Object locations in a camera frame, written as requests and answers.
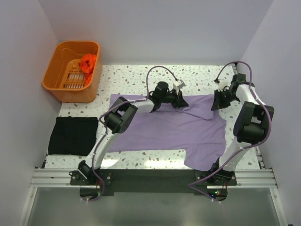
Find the folded black t shirt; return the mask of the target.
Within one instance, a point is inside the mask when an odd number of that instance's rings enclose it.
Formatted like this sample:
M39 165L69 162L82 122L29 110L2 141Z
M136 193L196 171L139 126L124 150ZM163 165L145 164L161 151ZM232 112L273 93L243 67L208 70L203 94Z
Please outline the folded black t shirt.
M96 117L57 117L48 154L87 156L95 145L97 128Z

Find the orange plastic basket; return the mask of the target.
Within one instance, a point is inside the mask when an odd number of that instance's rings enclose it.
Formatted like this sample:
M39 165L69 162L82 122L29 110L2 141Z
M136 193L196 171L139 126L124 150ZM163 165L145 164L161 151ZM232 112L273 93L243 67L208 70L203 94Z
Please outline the orange plastic basket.
M87 54L95 56L94 69L88 80L79 66ZM102 66L101 48L97 42L64 41L56 47L42 85L61 102L91 103L96 98Z

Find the orange t shirt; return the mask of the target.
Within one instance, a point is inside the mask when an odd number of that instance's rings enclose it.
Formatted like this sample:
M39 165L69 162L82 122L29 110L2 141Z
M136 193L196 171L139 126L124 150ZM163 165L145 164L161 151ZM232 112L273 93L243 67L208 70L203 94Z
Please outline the orange t shirt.
M91 76L96 64L96 58L97 55L95 54L86 54L80 59L78 63L79 68L84 73L85 83L89 83L89 81L91 80Z

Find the aluminium rail frame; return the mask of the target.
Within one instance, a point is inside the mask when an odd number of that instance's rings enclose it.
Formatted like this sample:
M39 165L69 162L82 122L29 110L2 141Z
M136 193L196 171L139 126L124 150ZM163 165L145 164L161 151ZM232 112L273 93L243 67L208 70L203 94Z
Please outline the aluminium rail frame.
M183 79L187 88L185 94L205 95L214 90L214 77L219 75L229 79L235 72L234 66L206 65L167 65L165 68L155 68L152 65L105 65L103 66L96 99L90 104L63 104L61 116L91 116L97 111L104 111L112 93L144 95L147 88L153 88L158 79L171 79L173 72ZM21 225L32 224L33 201L40 188L71 189L69 172L75 170L80 161L74 156L46 156L41 168L34 170L30 183L30 195L27 206L21 217ZM117 170L189 170L183 164L183 150L168 151L130 151L128 153L111 153L104 159L103 169ZM267 207L263 199L256 195L253 200L255 207L250 204L240 204L238 210L228 210L223 213L223 225L273 226L288 225L284 209L279 197L274 171L264 166L259 148L251 149L239 162L236 170L237 185L228 187L233 194L249 189L251 192L267 192ZM242 219L241 210L246 209L247 216Z

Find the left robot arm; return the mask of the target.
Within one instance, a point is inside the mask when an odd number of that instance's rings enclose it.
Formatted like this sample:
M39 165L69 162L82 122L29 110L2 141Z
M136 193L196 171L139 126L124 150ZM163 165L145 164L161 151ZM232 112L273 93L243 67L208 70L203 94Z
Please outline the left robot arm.
M89 155L82 160L78 169L71 171L70 184L72 186L104 186L106 182L101 178L100 169L105 155L115 139L130 126L134 116L138 113L152 113L162 104L171 104L173 108L185 108L189 104L183 99L181 88L185 87L182 80L173 82L173 89L169 90L166 82L160 81L155 90L143 99L127 100L119 97L111 108L100 117L104 125L105 134L96 142Z

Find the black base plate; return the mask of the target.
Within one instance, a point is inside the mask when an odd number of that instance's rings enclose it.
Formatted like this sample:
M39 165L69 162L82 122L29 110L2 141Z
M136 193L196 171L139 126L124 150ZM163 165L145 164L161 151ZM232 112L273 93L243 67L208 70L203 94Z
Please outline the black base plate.
M228 187L237 185L235 173L222 170L203 180L209 174L193 169L98 169L85 179L77 170L69 172L70 184L79 186L80 196L88 200L115 193L206 193L225 200Z

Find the purple t shirt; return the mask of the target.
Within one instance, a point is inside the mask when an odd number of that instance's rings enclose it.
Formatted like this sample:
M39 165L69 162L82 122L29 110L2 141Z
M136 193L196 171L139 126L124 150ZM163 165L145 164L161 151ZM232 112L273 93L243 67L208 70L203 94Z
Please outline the purple t shirt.
M183 109L162 104L153 113L136 113L109 151L184 149L186 166L210 170L225 151L226 121L211 110L213 95L185 96L184 100L189 106Z

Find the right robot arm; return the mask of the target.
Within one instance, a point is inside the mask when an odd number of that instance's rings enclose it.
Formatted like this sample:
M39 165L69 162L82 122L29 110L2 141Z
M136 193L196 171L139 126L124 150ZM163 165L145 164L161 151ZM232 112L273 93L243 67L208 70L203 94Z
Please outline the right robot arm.
M274 114L272 106L265 105L244 74L232 77L229 86L219 84L214 91L212 111L230 106L232 101L242 105L233 128L234 139L224 154L208 171L208 183L221 185L235 179L235 169L246 152L265 141L270 134Z

